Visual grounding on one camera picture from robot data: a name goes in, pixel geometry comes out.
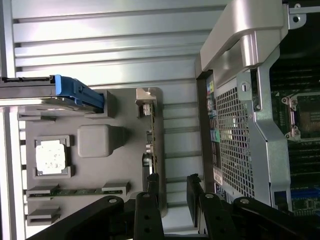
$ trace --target screw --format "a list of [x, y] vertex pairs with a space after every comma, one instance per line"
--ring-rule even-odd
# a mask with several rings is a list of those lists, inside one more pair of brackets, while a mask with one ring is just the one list
[[241, 199], [241, 200], [240, 200], [240, 203], [242, 203], [242, 204], [248, 204], [248, 203], [250, 203], [250, 201], [249, 201], [248, 199]]
[[206, 197], [207, 199], [213, 199], [213, 198], [214, 198], [214, 196], [213, 196], [212, 194], [209, 194], [209, 193], [206, 194], [205, 197]]

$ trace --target ribbed metal wall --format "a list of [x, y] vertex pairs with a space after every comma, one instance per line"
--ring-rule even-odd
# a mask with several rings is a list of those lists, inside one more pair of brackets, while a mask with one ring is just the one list
[[192, 230], [186, 177], [203, 174], [194, 60], [229, 0], [11, 2], [17, 77], [61, 74], [88, 85], [163, 90], [163, 226]]

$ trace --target blue latch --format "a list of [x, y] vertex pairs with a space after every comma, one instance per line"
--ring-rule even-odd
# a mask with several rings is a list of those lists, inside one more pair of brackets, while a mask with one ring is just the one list
[[61, 75], [54, 75], [54, 79], [55, 94], [57, 96], [73, 98], [75, 104], [80, 106], [86, 103], [100, 109], [104, 108], [105, 99], [103, 95], [84, 85], [79, 80]]

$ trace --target metal bracket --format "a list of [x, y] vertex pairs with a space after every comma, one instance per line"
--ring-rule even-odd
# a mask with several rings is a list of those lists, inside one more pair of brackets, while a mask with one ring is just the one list
[[288, 105], [293, 111], [297, 111], [298, 99], [296, 96], [286, 96], [281, 99], [281, 102], [285, 105]]
[[320, 13], [320, 6], [301, 7], [300, 3], [288, 9], [289, 29], [298, 29], [307, 22], [307, 14]]
[[236, 75], [236, 84], [238, 89], [239, 101], [252, 100], [251, 73], [240, 72]]
[[165, 239], [156, 195], [151, 192], [141, 192], [135, 201], [133, 239]]
[[291, 127], [291, 131], [285, 135], [285, 138], [290, 141], [301, 141], [301, 132], [297, 126]]
[[145, 91], [143, 88], [137, 88], [135, 103], [138, 106], [141, 106], [142, 104], [153, 103], [153, 101], [157, 100], [156, 96], [154, 95], [154, 92], [154, 88], [148, 88], [147, 91]]

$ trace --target gray plastic bracket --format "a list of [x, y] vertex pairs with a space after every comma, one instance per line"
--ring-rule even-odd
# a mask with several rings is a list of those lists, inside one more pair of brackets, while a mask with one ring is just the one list
[[29, 121], [33, 123], [54, 123], [56, 119], [54, 116], [26, 116], [18, 114], [19, 121]]
[[66, 147], [71, 147], [73, 145], [72, 137], [69, 135], [58, 135], [58, 136], [38, 136], [35, 138], [34, 147], [41, 144], [42, 141], [53, 141], [60, 140], [60, 143]]
[[101, 190], [103, 192], [106, 191], [122, 191], [122, 194], [125, 196], [128, 194], [130, 190], [130, 183], [129, 182], [107, 182]]
[[84, 117], [88, 119], [109, 119], [114, 118], [117, 114], [117, 99], [107, 90], [96, 90], [97, 93], [104, 96], [103, 113], [85, 114]]
[[39, 197], [35, 198], [31, 195], [37, 195], [37, 194], [51, 194], [56, 189], [58, 189], [59, 185], [50, 185], [50, 186], [35, 186], [29, 190], [26, 191], [26, 199], [27, 201], [50, 201], [53, 197]]
[[49, 179], [69, 179], [72, 176], [75, 175], [75, 166], [67, 166], [66, 168], [66, 174], [47, 174], [47, 175], [38, 175], [37, 168], [32, 169], [32, 176], [33, 179], [37, 180], [49, 180]]
[[59, 206], [38, 208], [26, 216], [26, 223], [28, 226], [51, 225], [60, 218], [59, 210]]

